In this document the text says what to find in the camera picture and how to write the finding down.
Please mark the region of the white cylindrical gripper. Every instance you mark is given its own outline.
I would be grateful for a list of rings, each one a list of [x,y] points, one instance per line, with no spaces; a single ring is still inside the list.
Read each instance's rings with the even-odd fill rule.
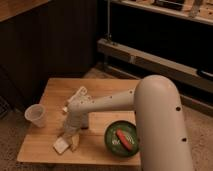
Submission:
[[[70,146],[72,151],[75,151],[79,146],[80,136],[76,133],[82,129],[82,117],[83,114],[69,113],[63,123],[64,133],[72,136]],[[65,134],[60,134],[59,137],[65,138]]]

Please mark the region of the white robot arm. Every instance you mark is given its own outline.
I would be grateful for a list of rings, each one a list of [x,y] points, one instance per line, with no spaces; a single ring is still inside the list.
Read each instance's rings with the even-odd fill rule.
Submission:
[[[63,132],[75,135],[90,112],[130,111],[135,114],[143,171],[195,171],[179,91],[162,75],[150,75],[117,94],[68,103]]]

